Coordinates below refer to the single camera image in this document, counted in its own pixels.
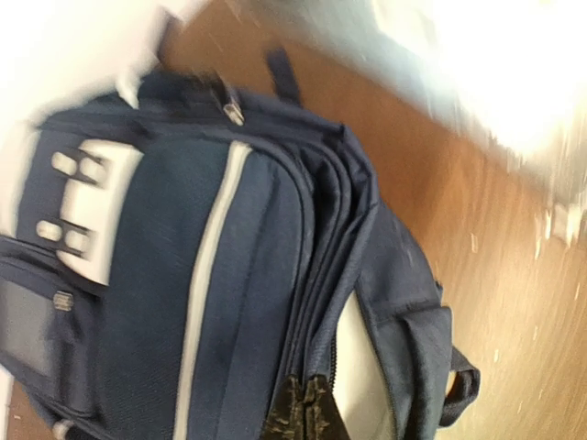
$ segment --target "backpack strap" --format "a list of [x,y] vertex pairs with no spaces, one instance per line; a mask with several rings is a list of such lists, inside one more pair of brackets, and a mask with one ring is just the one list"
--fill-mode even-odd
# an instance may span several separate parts
[[273,49],[267,53],[266,58],[277,95],[282,101],[301,106],[300,87],[285,49]]
[[451,426],[457,421],[467,407],[477,399],[481,387],[481,372],[455,347],[452,348],[450,369],[457,373],[457,377],[452,390],[444,400],[440,419],[442,427]]

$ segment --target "backpack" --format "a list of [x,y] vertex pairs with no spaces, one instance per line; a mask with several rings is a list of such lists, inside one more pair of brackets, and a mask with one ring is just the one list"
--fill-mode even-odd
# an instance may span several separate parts
[[268,60],[280,99],[153,71],[138,109],[104,94],[29,140],[0,237],[0,363],[56,438],[349,439],[332,391],[351,297],[386,436],[432,439],[476,398],[359,141],[302,108],[282,50]]

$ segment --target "white trim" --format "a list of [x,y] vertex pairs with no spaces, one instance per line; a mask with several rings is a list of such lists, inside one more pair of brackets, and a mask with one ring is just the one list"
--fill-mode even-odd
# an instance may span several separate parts
[[197,356],[202,321],[204,318],[205,299],[208,294],[210,276],[216,257],[218,241],[227,218],[228,208],[232,204],[238,183],[245,165],[250,147],[234,141],[228,152],[227,168],[224,179],[216,195],[216,200],[208,216],[202,242],[195,258],[194,273],[190,285],[187,304],[187,320],[183,340],[182,368],[180,370],[177,401],[175,404],[175,427],[173,440],[187,439],[190,400],[194,384],[195,358]]

